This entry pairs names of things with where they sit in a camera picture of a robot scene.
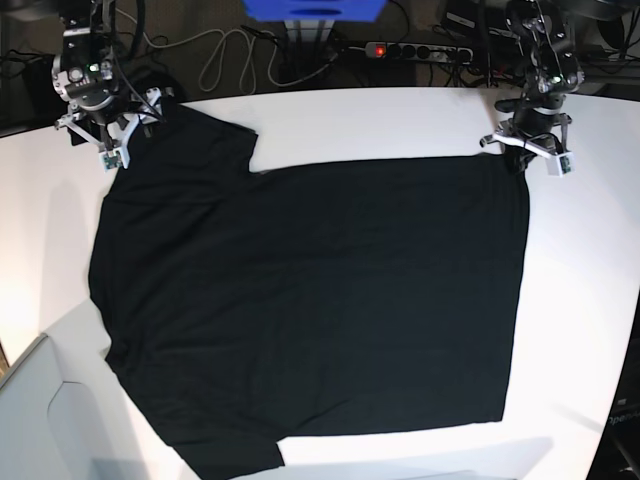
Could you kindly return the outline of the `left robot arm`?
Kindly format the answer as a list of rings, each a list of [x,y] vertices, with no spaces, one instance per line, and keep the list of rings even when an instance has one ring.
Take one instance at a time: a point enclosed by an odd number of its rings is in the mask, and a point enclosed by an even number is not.
[[[548,1],[508,2],[506,23],[523,57],[524,86],[519,97],[494,104],[511,117],[482,137],[480,146],[501,145],[515,173],[541,158],[549,175],[565,176],[574,169],[574,154],[567,147],[571,117],[562,107],[584,80],[568,23]]]

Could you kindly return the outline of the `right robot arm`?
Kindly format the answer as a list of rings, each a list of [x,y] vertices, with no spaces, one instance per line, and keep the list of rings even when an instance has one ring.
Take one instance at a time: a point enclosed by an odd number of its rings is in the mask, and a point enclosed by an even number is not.
[[[54,91],[67,112],[54,123],[72,143],[97,147],[109,169],[127,168],[128,144],[137,128],[165,120],[161,101],[174,95],[171,87],[138,90],[122,66],[114,1],[66,1],[61,4],[62,52],[52,63]]]

